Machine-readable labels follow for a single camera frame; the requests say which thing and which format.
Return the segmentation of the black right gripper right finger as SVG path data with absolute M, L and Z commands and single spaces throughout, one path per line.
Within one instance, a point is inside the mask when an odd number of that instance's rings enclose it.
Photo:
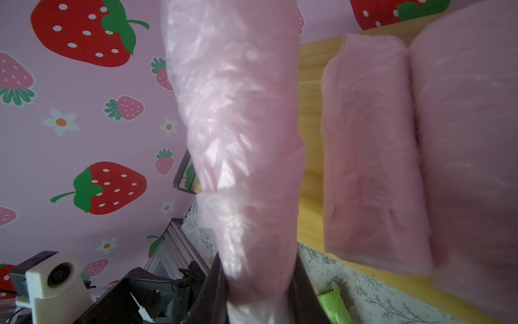
M 289 323 L 330 324 L 299 255 L 295 260 L 294 274 L 289 285 L 288 307 Z

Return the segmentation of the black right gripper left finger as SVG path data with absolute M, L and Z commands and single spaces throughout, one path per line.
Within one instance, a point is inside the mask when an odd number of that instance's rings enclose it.
M 228 324 L 228 284 L 217 253 L 185 324 Z

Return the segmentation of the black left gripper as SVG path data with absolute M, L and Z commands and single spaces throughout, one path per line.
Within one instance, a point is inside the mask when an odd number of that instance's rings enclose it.
M 181 279 L 135 268 L 75 320 L 80 324 L 183 323 L 200 295 L 206 275 L 196 262 Z

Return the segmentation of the three-tier wooden shelf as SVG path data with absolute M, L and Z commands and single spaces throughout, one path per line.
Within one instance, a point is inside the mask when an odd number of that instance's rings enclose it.
M 318 251 L 317 266 L 329 261 L 329 269 L 342 269 L 349 285 L 359 285 L 370 294 L 392 295 L 394 309 L 389 315 L 375 315 L 371 323 L 399 323 L 403 317 L 422 317 L 427 309 L 443 317 L 443 323 L 497 323 L 481 309 L 435 287 L 419 275 L 398 275 L 351 263 L 325 252 L 323 234 L 324 151 L 321 136 L 321 76 L 328 62 L 338 54 L 343 39 L 333 37 L 302 45 L 299 52 L 299 131 L 307 144 L 306 169 L 298 218 L 299 243 L 310 252 Z

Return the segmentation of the pink trash bag roll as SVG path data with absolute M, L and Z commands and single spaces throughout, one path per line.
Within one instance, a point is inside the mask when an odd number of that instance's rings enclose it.
M 295 1 L 163 1 L 168 77 L 231 323 L 289 323 L 306 146 Z
M 325 250 L 398 274 L 432 271 L 409 51 L 348 34 L 321 79 Z
M 517 2 L 481 1 L 411 47 L 434 281 L 517 322 Z

